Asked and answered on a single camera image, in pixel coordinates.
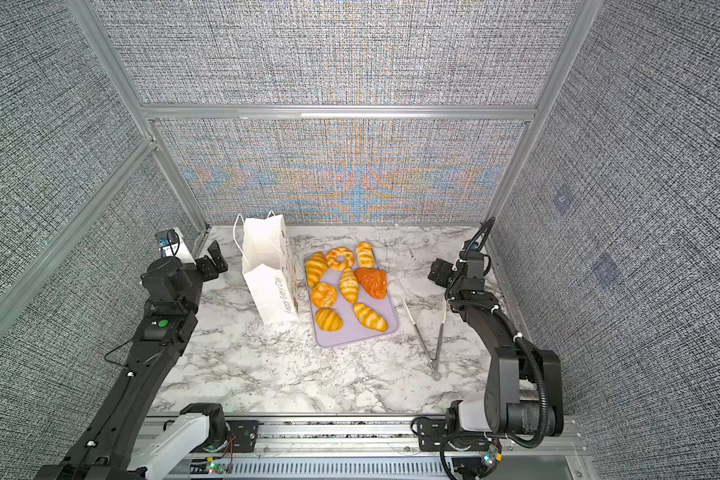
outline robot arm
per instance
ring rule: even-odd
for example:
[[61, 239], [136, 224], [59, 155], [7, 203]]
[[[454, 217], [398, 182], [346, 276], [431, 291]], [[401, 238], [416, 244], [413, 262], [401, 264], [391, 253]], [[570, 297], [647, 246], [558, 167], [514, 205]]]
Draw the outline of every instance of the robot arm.
[[[161, 232], [157, 237], [161, 246], [180, 242], [173, 230]], [[57, 466], [42, 466], [36, 480], [159, 480], [167, 464], [161, 467], [155, 462], [157, 459], [162, 461], [178, 451], [191, 452], [199, 444], [212, 449], [226, 441], [228, 433], [221, 406], [194, 404], [182, 411], [181, 423], [177, 422], [159, 442], [155, 441], [147, 451], [131, 460], [138, 430], [149, 407], [197, 325], [195, 313], [202, 283], [218, 278], [229, 268], [218, 242], [213, 242], [208, 252], [210, 257], [194, 263], [184, 263], [178, 256], [165, 256], [149, 265], [141, 276], [149, 292], [144, 316], [114, 387], [64, 461]], [[183, 455], [169, 457], [166, 462], [175, 460], [174, 466], [181, 458]]]
[[[496, 297], [485, 291], [484, 277], [489, 267], [483, 269], [487, 255], [480, 250], [494, 221], [489, 219], [473, 239], [465, 243], [456, 266], [442, 259], [435, 260], [429, 279], [446, 288], [451, 310], [459, 313], [461, 319], [477, 332], [490, 354], [483, 421], [460, 418], [461, 428], [489, 429], [529, 447], [528, 441], [516, 435], [533, 435], [540, 428], [542, 432], [534, 441], [538, 445], [541, 436], [558, 436], [563, 431], [560, 360], [554, 352], [539, 350], [524, 339], [501, 311]], [[520, 398], [520, 379], [537, 384], [538, 400]], [[544, 406], [547, 415], [541, 415]]]

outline mounting plate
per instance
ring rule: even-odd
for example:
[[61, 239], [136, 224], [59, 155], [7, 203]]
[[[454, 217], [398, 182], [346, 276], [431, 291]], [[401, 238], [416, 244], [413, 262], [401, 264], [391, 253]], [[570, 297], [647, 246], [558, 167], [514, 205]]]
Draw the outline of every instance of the mounting plate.
[[[256, 448], [256, 438], [259, 437], [259, 421], [258, 420], [227, 420], [226, 426], [229, 428], [229, 435], [236, 436], [232, 443], [233, 453], [252, 453]], [[208, 453], [217, 455], [224, 451], [226, 444], [215, 452], [206, 452], [203, 448], [197, 447], [192, 450], [193, 453]]]
[[[429, 418], [416, 419], [416, 431], [418, 432], [418, 447], [422, 452], [440, 452], [440, 445], [447, 437], [447, 421], [431, 420]], [[486, 438], [459, 438], [445, 446], [446, 452], [474, 452], [480, 456], [481, 452], [487, 450], [489, 440]]]

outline croissant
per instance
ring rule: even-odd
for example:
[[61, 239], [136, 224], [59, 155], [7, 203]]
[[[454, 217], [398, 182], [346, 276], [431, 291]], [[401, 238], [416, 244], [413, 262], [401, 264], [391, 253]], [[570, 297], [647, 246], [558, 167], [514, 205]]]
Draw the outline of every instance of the croissant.
[[306, 268], [307, 283], [310, 288], [315, 288], [317, 282], [319, 282], [323, 274], [327, 272], [327, 261], [325, 260], [325, 255], [323, 255], [322, 252], [317, 252], [309, 257], [309, 260], [307, 260], [306, 263]]
[[358, 268], [355, 270], [357, 281], [376, 300], [387, 297], [387, 273], [378, 268]]
[[328, 285], [324, 282], [319, 282], [312, 289], [312, 302], [319, 308], [328, 308], [336, 303], [336, 297], [338, 292], [333, 285]]
[[384, 320], [384, 317], [371, 310], [371, 308], [364, 303], [355, 303], [352, 309], [364, 327], [378, 330], [379, 332], [386, 332], [387, 328], [389, 328], [389, 324]]
[[338, 313], [329, 308], [319, 309], [315, 314], [315, 321], [317, 322], [317, 326], [320, 327], [320, 330], [326, 332], [335, 332], [336, 330], [341, 330], [344, 326], [344, 321]]
[[373, 249], [368, 242], [360, 242], [357, 244], [357, 264], [365, 268], [373, 268], [375, 265]]
[[357, 282], [355, 272], [351, 268], [346, 267], [344, 273], [341, 274], [341, 279], [338, 281], [338, 289], [341, 290], [341, 294], [347, 299], [347, 302], [357, 302], [357, 295], [360, 293], [360, 283]]

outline white paper bag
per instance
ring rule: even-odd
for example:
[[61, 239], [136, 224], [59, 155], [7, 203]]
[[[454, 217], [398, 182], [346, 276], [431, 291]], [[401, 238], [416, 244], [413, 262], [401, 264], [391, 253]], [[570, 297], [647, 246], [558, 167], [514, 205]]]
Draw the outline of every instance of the white paper bag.
[[[242, 218], [245, 238], [237, 243], [237, 220]], [[269, 212], [265, 219], [235, 219], [235, 244], [242, 252], [242, 276], [264, 323], [298, 319], [295, 302], [296, 265], [282, 215]]]

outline metal tongs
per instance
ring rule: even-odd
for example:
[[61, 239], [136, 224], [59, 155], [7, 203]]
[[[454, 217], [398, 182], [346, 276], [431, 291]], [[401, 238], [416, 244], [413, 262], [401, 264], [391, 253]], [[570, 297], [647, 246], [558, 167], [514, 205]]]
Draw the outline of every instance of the metal tongs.
[[421, 343], [421, 349], [423, 350], [423, 355], [427, 357], [427, 362], [429, 362], [429, 368], [432, 369], [432, 378], [435, 380], [441, 379], [440, 372], [438, 369], [440, 368], [440, 351], [442, 350], [443, 346], [443, 332], [445, 331], [445, 319], [447, 316], [447, 303], [445, 302], [445, 299], [443, 298], [443, 321], [440, 323], [440, 333], [437, 336], [437, 349], [434, 352], [434, 358], [429, 356], [429, 350], [427, 350], [427, 344], [423, 340], [423, 336], [421, 335], [421, 331], [418, 329], [418, 325], [416, 325], [416, 321], [413, 319], [413, 316], [411, 315], [411, 311], [407, 307], [407, 302], [405, 301], [405, 289], [403, 290], [403, 306], [405, 307], [405, 312], [408, 315], [408, 319], [413, 323], [413, 329], [416, 331], [416, 336], [418, 336], [418, 342]]

